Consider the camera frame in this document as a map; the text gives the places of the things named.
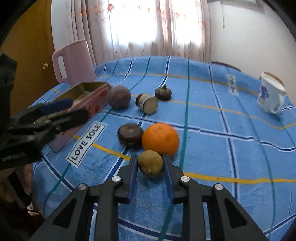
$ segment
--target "white mug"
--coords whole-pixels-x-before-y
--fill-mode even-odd
[[[284,108],[284,95],[286,94],[284,86],[278,81],[278,78],[272,74],[264,72],[260,79],[261,85],[257,103],[268,113],[279,114]]]

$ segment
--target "white fabric label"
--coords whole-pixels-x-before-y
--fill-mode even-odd
[[[238,92],[237,92],[237,80],[236,80],[236,78],[235,78],[234,75],[232,75],[232,74],[227,75],[227,85],[229,87],[229,92],[232,95],[238,96]]]
[[[87,150],[103,132],[107,124],[94,121],[83,136],[76,142],[66,160],[73,166],[79,167]]]

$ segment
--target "tablecloth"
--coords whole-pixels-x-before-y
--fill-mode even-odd
[[[43,158],[33,165],[33,195],[45,217],[77,185],[102,183],[116,175],[131,154],[143,151],[118,142],[121,125],[137,123],[145,130],[165,122],[180,136],[174,165],[201,184],[222,183],[270,240],[283,237],[296,217],[296,109],[288,97],[281,114],[268,114],[256,103],[258,79],[217,64],[178,57],[124,58],[95,71],[96,81],[130,89],[130,106],[121,111],[106,106],[57,153],[48,146],[43,148]],[[152,115],[141,112],[135,105],[137,95],[154,95],[163,84],[172,90],[171,101],[159,101]],[[59,84],[34,104],[50,102],[68,88],[67,83]],[[103,130],[79,163],[71,162],[67,157],[76,143],[97,123]],[[206,205],[204,208],[210,239]],[[180,240],[182,204],[170,205],[163,175],[150,180],[138,171],[133,200],[119,205],[118,217],[119,240],[157,240],[163,233],[167,240]]]

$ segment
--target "wooden cabinet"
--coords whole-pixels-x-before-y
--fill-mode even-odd
[[[17,61],[11,114],[29,107],[56,86],[51,56],[51,0],[37,0],[16,22],[0,48]]]

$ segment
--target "yellow stripe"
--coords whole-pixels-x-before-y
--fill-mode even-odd
[[[186,104],[186,102],[184,101],[177,101],[177,100],[170,100],[170,102],[174,102],[174,103],[179,103],[179,104]],[[238,114],[238,115],[243,115],[245,117],[248,117],[247,114],[241,112],[241,111],[235,111],[235,110],[229,110],[229,109],[223,109],[223,108],[218,108],[218,107],[215,107],[215,106],[210,106],[210,105],[204,105],[204,104],[196,104],[196,103],[188,103],[189,105],[194,105],[194,106],[199,106],[199,107],[203,107],[203,108],[209,108],[209,109],[213,109],[213,110],[222,110],[222,111],[227,111],[227,112],[231,112],[231,113],[234,113],[234,114]],[[251,119],[256,119],[256,120],[259,120],[259,121],[262,121],[263,123],[269,125],[270,127],[273,127],[273,128],[276,128],[276,129],[279,129],[279,130],[283,130],[285,128],[289,128],[291,126],[294,126],[296,125],[296,122],[295,123],[292,123],[290,125],[287,125],[287,126],[284,126],[284,127],[281,127],[281,126],[275,126],[275,125],[272,125],[268,122],[266,122],[265,120],[259,118],[259,117],[256,117],[256,116],[252,116],[252,115],[249,115],[249,117]]]
[[[74,135],[73,137],[76,138],[76,139],[80,139],[80,137],[76,136],[76,135]],[[110,150],[110,149],[108,149],[106,147],[103,147],[103,146],[100,146],[100,145],[98,145],[96,143],[93,143],[92,146],[95,147],[95,148],[98,148],[98,149],[100,149],[100,150],[102,150],[104,152],[107,152],[109,154],[112,154],[112,155],[115,155],[115,156],[118,156],[118,157],[122,157],[124,160],[127,160],[127,161],[130,160],[129,156],[126,156],[126,155],[123,155],[122,153]]]
[[[213,182],[226,182],[226,183],[238,183],[238,184],[258,184],[258,183],[270,183],[271,180],[267,178],[258,178],[258,179],[240,179],[240,178],[230,178],[230,177],[212,177],[207,175],[201,175],[196,173],[184,172],[185,176],[196,178],[205,181],[213,181]],[[296,179],[288,180],[288,179],[273,179],[274,183],[294,183]]]
[[[74,135],[73,136],[76,139],[80,139],[79,136]],[[123,155],[122,153],[119,153],[117,151],[110,150],[106,147],[100,146],[98,144],[93,143],[93,147],[102,150],[104,152],[107,152],[109,154],[115,155],[117,157],[122,157],[124,160],[129,161],[131,158],[127,155]],[[238,183],[238,184],[258,184],[258,183],[270,183],[270,179],[267,178],[259,178],[259,179],[240,179],[240,178],[230,178],[230,177],[213,177],[208,175],[202,175],[197,173],[190,173],[190,172],[184,172],[185,176],[196,178],[204,181],[213,181],[213,182],[225,182],[225,183]],[[288,179],[273,179],[274,183],[294,183],[296,182],[296,179],[288,180]]]
[[[126,75],[126,73],[119,73],[119,74],[116,74],[116,75]],[[130,73],[130,74],[128,74],[128,75],[141,75],[141,76],[143,76],[144,73]],[[187,76],[172,75],[172,74],[149,74],[149,73],[147,73],[146,75],[150,75],[150,76],[166,76],[166,77],[172,77],[172,78],[178,78],[178,79],[186,79],[186,80],[188,79]],[[203,80],[203,79],[198,79],[198,78],[194,78],[194,77],[191,77],[190,79],[191,79],[191,80],[197,80],[197,81],[208,82],[208,83],[211,82],[210,80]],[[213,83],[218,84],[218,85],[227,86],[226,83],[221,83],[221,82],[216,82],[216,81],[213,81]],[[250,94],[252,94],[252,95],[255,95],[255,96],[258,95],[257,93],[252,92],[252,91],[249,91],[248,89],[243,88],[243,87],[237,87],[237,89],[239,89],[239,90],[243,90],[243,91],[246,91],[246,92],[248,92],[248,93],[250,93]]]
[[[52,88],[52,90],[54,90],[55,92],[57,92],[58,94],[60,94],[61,92],[59,92],[57,89]]]

